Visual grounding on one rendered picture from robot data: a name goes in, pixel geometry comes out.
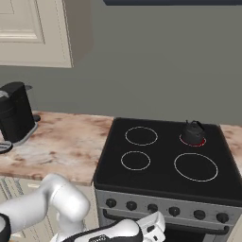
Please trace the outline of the black hob silver stove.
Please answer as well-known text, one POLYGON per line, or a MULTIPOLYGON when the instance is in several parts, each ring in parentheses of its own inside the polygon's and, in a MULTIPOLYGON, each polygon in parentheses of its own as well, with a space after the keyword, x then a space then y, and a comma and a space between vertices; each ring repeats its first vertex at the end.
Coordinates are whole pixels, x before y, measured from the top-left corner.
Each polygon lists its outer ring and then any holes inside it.
POLYGON ((94 187, 98 220, 106 226, 115 222, 103 216, 142 218, 147 206, 158 206, 166 223, 221 230, 225 235, 190 233, 165 228, 165 242, 227 242, 242 216, 242 177, 222 130, 217 125, 201 124, 205 137, 201 145, 190 146, 182 139, 186 122, 116 118, 99 159, 94 187), (109 208, 107 199, 115 199, 109 208), (130 211, 128 201, 137 203, 130 211), (168 213, 179 207, 178 216, 168 213), (202 210, 203 220, 194 218, 202 210), (229 220, 221 223, 218 213, 229 220))

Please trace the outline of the cream wall cupboard body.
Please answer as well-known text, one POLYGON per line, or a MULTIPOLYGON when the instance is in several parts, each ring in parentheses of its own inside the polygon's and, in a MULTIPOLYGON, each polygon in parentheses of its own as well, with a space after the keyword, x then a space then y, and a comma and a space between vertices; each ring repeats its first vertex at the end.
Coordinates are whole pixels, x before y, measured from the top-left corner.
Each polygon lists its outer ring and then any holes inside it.
POLYGON ((93 48, 91 0, 63 0, 72 66, 93 48))

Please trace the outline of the dark range hood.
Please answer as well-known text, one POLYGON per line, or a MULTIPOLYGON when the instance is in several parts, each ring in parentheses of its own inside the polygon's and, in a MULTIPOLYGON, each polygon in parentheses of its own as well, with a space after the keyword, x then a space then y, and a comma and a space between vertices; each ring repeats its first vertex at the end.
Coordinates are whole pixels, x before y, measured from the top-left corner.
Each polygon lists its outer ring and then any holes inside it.
POLYGON ((242 0, 103 0, 107 6, 242 6, 242 0))

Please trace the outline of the cream wall cupboard door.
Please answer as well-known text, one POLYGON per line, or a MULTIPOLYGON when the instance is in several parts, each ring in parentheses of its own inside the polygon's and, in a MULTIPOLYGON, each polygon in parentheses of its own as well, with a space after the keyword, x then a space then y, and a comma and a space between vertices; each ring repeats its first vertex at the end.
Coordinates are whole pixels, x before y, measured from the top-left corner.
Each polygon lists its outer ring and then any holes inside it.
POLYGON ((74 65, 63 0, 0 0, 0 65, 74 65))

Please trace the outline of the black kettle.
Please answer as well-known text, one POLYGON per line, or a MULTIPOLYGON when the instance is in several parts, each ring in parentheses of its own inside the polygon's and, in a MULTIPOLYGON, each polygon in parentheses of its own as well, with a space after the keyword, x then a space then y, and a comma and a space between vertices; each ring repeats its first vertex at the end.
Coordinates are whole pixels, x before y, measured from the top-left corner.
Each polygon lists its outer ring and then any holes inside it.
POLYGON ((181 139, 190 146, 201 145, 205 137, 204 127, 197 120, 192 122, 186 121, 182 133, 181 139))

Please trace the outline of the black coffee machine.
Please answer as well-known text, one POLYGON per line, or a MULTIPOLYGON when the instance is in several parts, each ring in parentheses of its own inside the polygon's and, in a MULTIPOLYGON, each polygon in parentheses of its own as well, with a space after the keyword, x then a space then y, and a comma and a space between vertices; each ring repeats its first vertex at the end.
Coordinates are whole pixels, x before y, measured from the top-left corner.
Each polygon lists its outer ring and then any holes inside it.
POLYGON ((41 117, 33 114, 26 90, 30 86, 13 81, 0 88, 0 154, 23 144, 38 128, 41 117))

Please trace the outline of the cream base cabinet front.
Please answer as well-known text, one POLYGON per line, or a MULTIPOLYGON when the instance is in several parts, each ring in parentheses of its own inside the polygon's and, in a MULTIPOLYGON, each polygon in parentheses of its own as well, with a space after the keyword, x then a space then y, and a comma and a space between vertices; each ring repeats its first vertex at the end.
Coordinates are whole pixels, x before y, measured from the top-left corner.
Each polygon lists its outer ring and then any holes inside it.
POLYGON ((242 242, 242 220, 236 223, 227 242, 242 242))
MULTIPOLYGON (((29 194, 39 186, 40 181, 0 176, 0 202, 29 194)), ((85 228, 87 230, 94 229, 98 226, 94 188, 78 185, 78 189, 91 204, 90 211, 84 219, 85 228)), ((14 233, 10 237, 10 242, 49 242, 58 229, 57 210, 50 207, 42 222, 14 233)))

